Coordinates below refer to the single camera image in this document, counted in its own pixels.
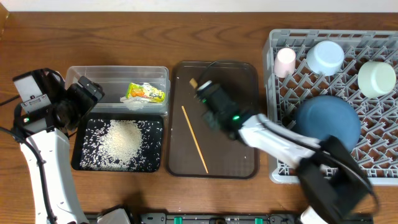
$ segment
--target blue bowl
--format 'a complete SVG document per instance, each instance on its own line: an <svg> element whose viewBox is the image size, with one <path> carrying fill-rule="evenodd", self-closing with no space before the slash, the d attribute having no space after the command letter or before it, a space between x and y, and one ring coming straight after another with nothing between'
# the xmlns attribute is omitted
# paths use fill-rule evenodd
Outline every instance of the blue bowl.
<svg viewBox="0 0 398 224"><path fill-rule="evenodd" d="M317 96L305 101L296 111L295 120L294 132L321 140L334 136L349 152L361 135L361 121L354 108L335 96Z"/></svg>

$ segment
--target snack package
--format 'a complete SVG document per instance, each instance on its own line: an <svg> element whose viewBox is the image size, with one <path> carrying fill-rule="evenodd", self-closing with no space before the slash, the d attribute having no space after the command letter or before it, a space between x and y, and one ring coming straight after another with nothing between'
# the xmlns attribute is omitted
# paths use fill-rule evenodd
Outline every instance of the snack package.
<svg viewBox="0 0 398 224"><path fill-rule="evenodd" d="M143 83L142 85L130 83L126 93L126 99L131 98L131 101L161 103L164 101L164 97L165 94L162 90L156 89L149 83Z"/></svg>

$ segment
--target chopstick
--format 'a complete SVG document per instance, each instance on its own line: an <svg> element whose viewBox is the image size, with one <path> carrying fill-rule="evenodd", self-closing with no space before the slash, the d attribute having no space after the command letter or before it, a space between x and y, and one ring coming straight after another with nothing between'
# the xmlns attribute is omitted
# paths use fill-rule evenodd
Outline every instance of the chopstick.
<svg viewBox="0 0 398 224"><path fill-rule="evenodd" d="M193 138L193 140L195 142L195 145L197 146L201 162L203 163L203 166L205 167L206 173L208 174L209 171L207 170L205 159L203 158L203 155L201 154L201 150L199 148L197 138L195 137L195 133L193 132L193 129L192 129L192 126L191 126L191 122L189 122L189 118L188 118L187 112L185 111L184 106L181 106L181 108L182 108L182 111L184 112L185 119L187 120L189 130L191 131L191 134L192 134L192 138Z"/></svg>

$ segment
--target white cup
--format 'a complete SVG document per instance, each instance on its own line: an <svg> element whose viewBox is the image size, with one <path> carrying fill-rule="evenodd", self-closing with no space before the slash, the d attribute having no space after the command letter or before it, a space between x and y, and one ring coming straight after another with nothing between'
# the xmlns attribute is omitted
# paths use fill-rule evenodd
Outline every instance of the white cup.
<svg viewBox="0 0 398 224"><path fill-rule="evenodd" d="M394 69L384 62L366 62L359 69L358 86L368 98L376 98L391 92L396 81Z"/></svg>
<svg viewBox="0 0 398 224"><path fill-rule="evenodd" d="M336 74L344 62L344 51L340 45L330 40L319 42L307 53L307 64L319 75Z"/></svg>
<svg viewBox="0 0 398 224"><path fill-rule="evenodd" d="M280 49L275 58L274 73L280 78L286 78L294 73L296 67L296 53L286 47Z"/></svg>

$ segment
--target dish rack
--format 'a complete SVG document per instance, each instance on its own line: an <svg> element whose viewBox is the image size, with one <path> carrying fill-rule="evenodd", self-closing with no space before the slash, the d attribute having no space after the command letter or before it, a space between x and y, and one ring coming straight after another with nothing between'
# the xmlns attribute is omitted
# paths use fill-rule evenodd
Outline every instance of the dish rack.
<svg viewBox="0 0 398 224"><path fill-rule="evenodd" d="M336 75L312 73L307 52L317 43L331 40L345 52ZM284 47L296 53L295 73L275 76L274 59ZM347 101L361 120L361 136L351 155L374 185L398 185L398 83L392 92L379 98L366 98L358 87L358 71L367 61L386 62L398 74L398 32L361 30L275 29L262 51L267 112L271 121L293 128L295 110L318 95L337 96ZM294 170L269 156L270 178L278 184L298 183ZM335 168L324 167L325 177Z"/></svg>

